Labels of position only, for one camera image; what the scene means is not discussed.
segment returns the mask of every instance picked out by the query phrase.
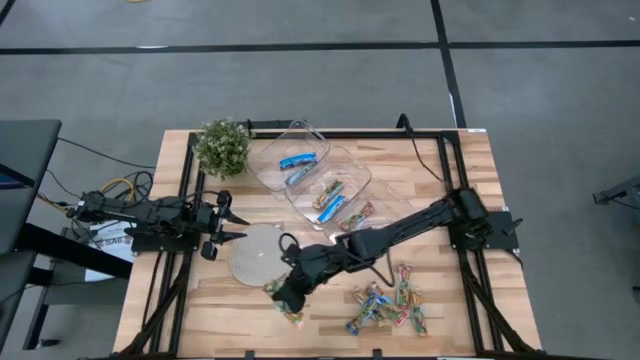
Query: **wrapped candy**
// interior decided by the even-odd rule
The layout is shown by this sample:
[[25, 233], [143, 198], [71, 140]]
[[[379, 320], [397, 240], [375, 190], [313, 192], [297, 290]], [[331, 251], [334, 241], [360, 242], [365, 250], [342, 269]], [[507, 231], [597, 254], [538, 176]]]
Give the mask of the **wrapped candy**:
[[380, 310], [395, 326], [400, 326], [407, 319], [407, 312], [394, 304], [391, 298], [384, 295], [382, 289], [376, 283], [369, 285], [369, 295], [375, 295], [380, 301]]
[[[353, 290], [353, 297], [356, 299], [358, 304], [364, 307], [367, 299], [369, 298], [369, 294], [367, 293], [367, 290], [356, 287]], [[379, 327], [384, 325], [384, 318], [377, 308], [371, 312], [371, 318], [375, 320]]]
[[313, 207], [316, 210], [324, 209], [327, 204], [333, 200], [334, 197], [338, 196], [344, 184], [340, 180], [335, 180], [331, 185], [329, 185], [323, 192], [318, 196], [318, 198], [313, 202]]
[[425, 321], [424, 311], [422, 310], [422, 293], [417, 290], [411, 290], [409, 296], [409, 305], [411, 307], [411, 323], [413, 328], [420, 336], [427, 335], [427, 325]]
[[375, 209], [373, 208], [373, 204], [370, 201], [367, 201], [366, 204], [362, 207], [362, 209], [354, 215], [349, 216], [348, 218], [340, 221], [338, 225], [342, 231], [351, 231], [353, 230], [359, 223], [364, 221], [367, 217], [373, 215]]
[[380, 306], [380, 304], [381, 303], [379, 297], [377, 297], [375, 294], [369, 294], [369, 297], [362, 304], [358, 315], [356, 315], [356, 317], [347, 322], [347, 324], [345, 325], [347, 331], [350, 332], [351, 335], [358, 335], [358, 333], [360, 332], [360, 328], [365, 325], [367, 319], [372, 317], [373, 312], [378, 308], [378, 306]]
[[314, 164], [316, 163], [316, 153], [303, 153], [295, 156], [290, 156], [288, 158], [284, 158], [280, 160], [280, 170], [285, 170], [294, 166], [304, 165], [304, 164]]
[[409, 274], [411, 273], [411, 268], [404, 264], [400, 264], [398, 266], [398, 277], [400, 278], [400, 283], [398, 284], [398, 290], [396, 293], [396, 304], [403, 310], [409, 310], [409, 295], [411, 292], [411, 285], [409, 285]]
[[287, 185], [287, 186], [291, 186], [291, 185], [297, 183], [298, 181], [300, 181], [300, 179], [302, 179], [305, 175], [307, 175], [307, 173], [309, 171], [311, 171], [311, 169], [313, 169], [314, 165], [315, 164], [307, 165], [307, 166], [303, 167], [302, 169], [297, 170], [293, 174], [289, 175], [289, 177], [284, 180], [284, 184]]
[[[279, 278], [269, 281], [264, 284], [262, 290], [269, 295], [269, 297], [273, 296], [284, 284], [284, 281], [287, 279], [287, 274], [280, 276]], [[278, 309], [287, 320], [289, 320], [297, 329], [302, 328], [302, 318], [303, 313], [294, 313], [289, 309], [286, 303], [282, 301], [274, 301], [273, 305], [275, 305], [276, 309]]]
[[321, 225], [331, 220], [333, 215], [335, 215], [338, 212], [338, 210], [340, 210], [342, 205], [344, 205], [346, 202], [347, 202], [346, 197], [342, 195], [339, 195], [338, 197], [336, 197], [336, 199], [333, 200], [333, 202], [327, 207], [327, 209], [323, 211], [322, 214], [320, 214], [320, 216], [318, 216], [318, 218], [316, 219], [316, 224]]

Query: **transparent bin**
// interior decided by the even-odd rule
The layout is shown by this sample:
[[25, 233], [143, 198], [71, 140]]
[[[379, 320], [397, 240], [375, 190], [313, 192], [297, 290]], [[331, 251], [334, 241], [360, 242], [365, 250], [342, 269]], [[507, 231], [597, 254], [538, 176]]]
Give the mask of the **transparent bin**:
[[371, 171], [346, 149], [333, 147], [305, 177], [285, 189], [286, 198], [315, 230], [323, 230], [330, 221], [316, 224], [315, 221], [323, 210], [316, 210], [312, 204], [335, 180], [343, 183], [339, 195], [350, 201], [369, 184]]
[[[367, 204], [373, 205], [374, 212], [351, 228], [344, 229], [340, 222], [358, 214]], [[373, 180], [357, 196], [344, 206], [324, 227], [325, 235], [335, 243], [335, 237], [348, 231], [381, 228], [415, 212], [407, 200], [402, 198], [389, 184]]]
[[273, 192], [287, 188], [285, 180], [299, 166], [280, 170], [279, 162], [284, 158], [302, 153], [315, 152], [318, 163], [329, 151], [329, 142], [304, 120], [291, 123], [282, 135], [271, 144], [255, 153], [249, 153], [247, 167], [260, 182]]

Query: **green plant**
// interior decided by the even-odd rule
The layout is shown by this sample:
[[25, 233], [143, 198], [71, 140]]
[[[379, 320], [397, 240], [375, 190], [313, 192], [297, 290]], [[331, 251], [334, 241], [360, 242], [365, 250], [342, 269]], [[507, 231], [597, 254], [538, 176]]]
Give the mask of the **green plant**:
[[204, 124], [195, 147], [200, 169], [222, 180], [245, 169], [249, 154], [249, 136], [242, 125], [229, 119]]

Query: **wooden tabletop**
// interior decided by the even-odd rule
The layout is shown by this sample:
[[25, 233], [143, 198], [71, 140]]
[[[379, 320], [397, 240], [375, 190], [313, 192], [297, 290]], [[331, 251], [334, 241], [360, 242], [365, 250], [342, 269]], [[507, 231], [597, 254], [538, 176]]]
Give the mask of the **wooden tabletop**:
[[[188, 136], [186, 130], [165, 132], [153, 197], [178, 193]], [[460, 140], [471, 186], [489, 210], [502, 208], [505, 203], [487, 133], [460, 130]], [[264, 147], [271, 141], [254, 140], [252, 146]], [[423, 161], [442, 175], [436, 142], [417, 139], [416, 143]], [[331, 145], [353, 153], [371, 170], [374, 179], [389, 183], [415, 209], [426, 207], [445, 194], [444, 185], [422, 168], [407, 139], [331, 140]], [[455, 169], [453, 151], [448, 151], [451, 168]], [[194, 166], [188, 193], [195, 187], [196, 169]], [[207, 189], [229, 190], [234, 213], [251, 223], [283, 223], [284, 229], [303, 243], [328, 243], [322, 232], [307, 226], [290, 203], [275, 199], [251, 173], [226, 181], [207, 176]], [[226, 229], [241, 231], [242, 227]], [[296, 330], [274, 309], [271, 299], [260, 288], [242, 285], [233, 278], [227, 262], [231, 247], [231, 244], [223, 246], [215, 262], [206, 261], [199, 254], [194, 256], [180, 357], [244, 356], [246, 350], [255, 350], [256, 356], [371, 356], [374, 348], [382, 349], [385, 356], [474, 354], [457, 255], [449, 246], [445, 229], [419, 235], [394, 247], [391, 253], [394, 269], [400, 263], [412, 266], [412, 285], [423, 291], [427, 337], [419, 337], [409, 323], [401, 327], [370, 325], [357, 337], [347, 333], [344, 325], [359, 309], [351, 296], [352, 289], [376, 280], [368, 270], [342, 273], [318, 287], [307, 297], [304, 326]], [[485, 256], [496, 305], [527, 343], [539, 347], [520, 265], [504, 251], [488, 250]], [[155, 259], [155, 253], [147, 253], [135, 260], [114, 351], [124, 348], [140, 330]], [[384, 261], [376, 267], [387, 274]], [[155, 307], [162, 269], [161, 264], [151, 309]], [[383, 289], [395, 297], [395, 291], [384, 286]], [[480, 305], [478, 308], [485, 347], [491, 348], [486, 314]], [[170, 309], [160, 350], [168, 347], [172, 316]]]

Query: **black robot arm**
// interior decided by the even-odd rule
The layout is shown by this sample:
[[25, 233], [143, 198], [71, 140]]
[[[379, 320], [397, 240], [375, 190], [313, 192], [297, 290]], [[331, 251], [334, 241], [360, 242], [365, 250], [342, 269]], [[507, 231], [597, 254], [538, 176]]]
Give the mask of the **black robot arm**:
[[332, 246], [311, 245], [301, 249], [296, 241], [282, 256], [293, 269], [272, 299], [282, 301], [292, 312], [299, 312], [305, 295], [311, 294], [318, 285], [342, 271], [351, 273], [372, 268], [390, 247], [425, 231], [451, 226], [466, 234], [469, 241], [481, 241], [491, 232], [487, 216], [475, 190], [458, 189], [426, 209], [383, 228], [340, 235]]
[[76, 208], [67, 216], [84, 222], [119, 220], [136, 224], [136, 227], [125, 230], [133, 237], [134, 248], [136, 240], [166, 244], [167, 240], [179, 242], [188, 235], [211, 234], [210, 241], [205, 242], [202, 248], [202, 255], [208, 260], [215, 260], [216, 245], [246, 236], [223, 231], [223, 220], [242, 225], [249, 223], [231, 212], [232, 197], [228, 191], [211, 193], [218, 195], [216, 204], [189, 202], [188, 198], [193, 196], [131, 202], [107, 198], [99, 191], [92, 191], [82, 194]]

